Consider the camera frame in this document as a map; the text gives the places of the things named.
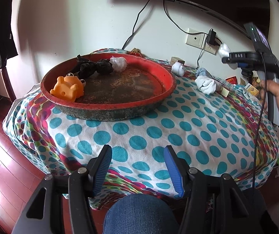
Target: power adapter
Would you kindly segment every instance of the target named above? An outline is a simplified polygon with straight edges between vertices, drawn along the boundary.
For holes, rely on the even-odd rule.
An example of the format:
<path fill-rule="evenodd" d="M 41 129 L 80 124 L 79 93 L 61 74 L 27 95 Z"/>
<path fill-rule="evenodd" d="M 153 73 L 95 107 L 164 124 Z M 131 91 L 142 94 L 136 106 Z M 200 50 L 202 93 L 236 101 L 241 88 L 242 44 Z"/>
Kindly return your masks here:
<path fill-rule="evenodd" d="M 207 36 L 207 43 L 211 46 L 220 46 L 218 42 L 215 41 L 217 33 L 211 29 Z"/>

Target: orange toy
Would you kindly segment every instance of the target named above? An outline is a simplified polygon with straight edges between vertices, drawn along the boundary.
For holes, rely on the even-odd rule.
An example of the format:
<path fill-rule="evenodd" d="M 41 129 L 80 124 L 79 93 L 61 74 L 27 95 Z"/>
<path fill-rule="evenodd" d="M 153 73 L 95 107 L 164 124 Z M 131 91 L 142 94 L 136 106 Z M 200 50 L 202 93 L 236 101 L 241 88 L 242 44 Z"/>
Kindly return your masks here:
<path fill-rule="evenodd" d="M 64 81 L 72 85 L 78 85 L 76 98 L 84 96 L 84 85 L 77 76 L 74 76 L 73 73 L 69 73 L 67 74 L 67 76 L 64 77 Z"/>
<path fill-rule="evenodd" d="M 65 82 L 64 77 L 59 76 L 57 78 L 57 83 L 55 84 L 54 89 L 51 89 L 50 93 L 54 97 L 60 98 L 62 100 L 74 102 L 76 100 L 78 90 L 79 87 L 77 84 Z"/>

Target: white wall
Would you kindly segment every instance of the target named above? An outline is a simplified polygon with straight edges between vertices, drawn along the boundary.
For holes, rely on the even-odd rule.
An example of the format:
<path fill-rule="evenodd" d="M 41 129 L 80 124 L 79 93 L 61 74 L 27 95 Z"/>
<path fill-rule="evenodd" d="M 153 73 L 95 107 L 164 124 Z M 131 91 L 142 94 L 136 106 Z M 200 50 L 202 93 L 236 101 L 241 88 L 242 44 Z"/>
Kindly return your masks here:
<path fill-rule="evenodd" d="M 39 82 L 49 69 L 78 54 L 100 48 L 121 48 L 147 0 L 13 0 L 12 31 L 19 56 L 7 62 L 17 97 Z M 253 50 L 252 43 L 231 26 L 185 4 L 166 2 L 181 28 L 207 32 L 213 28 L 232 51 Z M 166 17 L 162 0 L 151 0 L 142 12 L 139 31 L 127 50 L 136 47 L 158 59 L 177 56 L 196 67 L 200 49 L 185 44 L 186 34 Z M 271 0 L 269 41 L 279 59 L 279 3 Z M 241 70 L 223 65 L 204 52 L 199 62 L 210 73 L 227 78 Z"/>

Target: wall plate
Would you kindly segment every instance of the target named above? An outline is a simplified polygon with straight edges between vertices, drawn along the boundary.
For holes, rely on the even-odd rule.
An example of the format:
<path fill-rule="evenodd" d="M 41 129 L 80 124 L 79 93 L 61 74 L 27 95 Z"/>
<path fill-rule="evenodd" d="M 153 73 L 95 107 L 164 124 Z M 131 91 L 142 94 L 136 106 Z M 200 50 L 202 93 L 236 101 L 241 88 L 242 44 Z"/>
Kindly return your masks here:
<path fill-rule="evenodd" d="M 187 32 L 189 32 L 189 33 L 196 33 L 196 32 L 199 32 L 199 31 L 195 31 L 193 29 L 188 28 Z M 204 35 L 205 35 L 204 33 L 199 33 L 199 34 L 196 34 L 196 35 L 189 35 L 189 34 L 187 34 L 185 43 L 187 45 L 194 46 L 194 47 L 202 49 Z"/>

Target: wall outlet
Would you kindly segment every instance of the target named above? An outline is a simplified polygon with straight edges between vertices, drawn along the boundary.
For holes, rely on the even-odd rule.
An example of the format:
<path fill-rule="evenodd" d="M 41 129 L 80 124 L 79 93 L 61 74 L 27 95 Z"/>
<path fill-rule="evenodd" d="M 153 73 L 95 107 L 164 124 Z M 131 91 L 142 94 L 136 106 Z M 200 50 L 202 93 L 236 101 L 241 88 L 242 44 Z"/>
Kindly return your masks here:
<path fill-rule="evenodd" d="M 195 32 L 198 32 L 198 31 L 195 31 L 193 29 L 188 28 L 187 32 L 195 33 Z M 204 34 L 203 33 L 196 34 L 196 35 L 187 34 L 185 43 L 187 45 L 194 46 L 194 47 L 202 49 L 203 48 L 203 40 L 204 40 Z"/>
<path fill-rule="evenodd" d="M 204 47 L 204 51 L 207 51 L 207 52 L 215 55 L 217 50 L 219 49 L 219 46 L 211 46 L 207 42 L 205 44 L 206 44 L 206 46 Z"/>

